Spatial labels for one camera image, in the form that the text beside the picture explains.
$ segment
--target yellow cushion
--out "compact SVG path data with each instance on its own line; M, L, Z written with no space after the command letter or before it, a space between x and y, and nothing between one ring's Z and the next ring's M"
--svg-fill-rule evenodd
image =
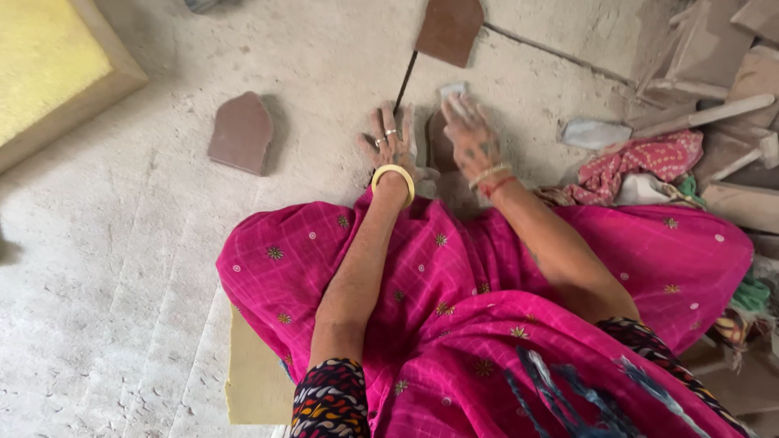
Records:
M69 0L3 0L0 147L113 67Z

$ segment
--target woman's left hand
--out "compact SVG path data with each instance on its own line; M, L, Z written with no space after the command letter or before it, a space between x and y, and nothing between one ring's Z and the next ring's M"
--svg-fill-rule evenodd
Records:
M385 164L401 166L411 175L414 182L422 179L436 179L439 173L431 168L417 167L417 142L414 138L414 107L403 108L403 131L398 131L395 125L390 103L385 102L381 108L371 111L371 134L376 141L371 144L368 137L357 134L357 144L371 161L374 168Z

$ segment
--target yellow bangle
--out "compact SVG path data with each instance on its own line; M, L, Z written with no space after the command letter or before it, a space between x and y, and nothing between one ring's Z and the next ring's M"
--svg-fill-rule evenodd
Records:
M373 180L371 181L371 187L373 188L373 191L376 191L376 184L379 183L379 178L381 178L382 175L388 171L396 171L406 179L406 183L408 184L408 199L406 199L406 203L403 204L403 208L410 206L411 202L414 201L414 180L411 179L411 175L408 174L406 169L402 168L401 166L396 164L385 164L382 167L376 169L376 172L373 174Z

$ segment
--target forearm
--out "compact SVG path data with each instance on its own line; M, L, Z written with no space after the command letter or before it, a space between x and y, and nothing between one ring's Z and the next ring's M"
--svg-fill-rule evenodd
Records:
M613 316L639 319L630 294L579 233L521 183L504 185L492 200L571 312L590 323Z
M399 174L382 177L368 212L316 311L309 368L334 357L362 360L365 327L379 297L387 247L408 195Z

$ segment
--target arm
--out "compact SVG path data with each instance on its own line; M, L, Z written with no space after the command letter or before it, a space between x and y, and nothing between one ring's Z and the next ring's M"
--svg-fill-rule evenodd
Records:
M492 201L527 246L565 307L589 323L624 316L639 320L630 294L570 225L518 181L498 188Z
M381 111L371 111L372 135L380 139L376 147L362 134L357 143L375 168L397 164L417 181L424 172L415 165L412 111L404 109L403 131L409 134L405 140L394 132L392 108L384 104ZM365 328L379 297L390 236L407 197L408 184L400 173L382 175L360 229L316 310L309 369L333 358L362 361Z
M450 94L442 105L446 135L455 146L455 161L468 181L500 163L495 133L481 107ZM613 316L639 319L638 309L625 288L611 275L581 236L552 213L518 181L497 186L503 171L483 179L492 201L516 235L527 246L538 269L562 298L566 308L589 323Z
M362 361L362 344L397 215L408 196L406 180L388 172L316 311L308 367L332 358Z

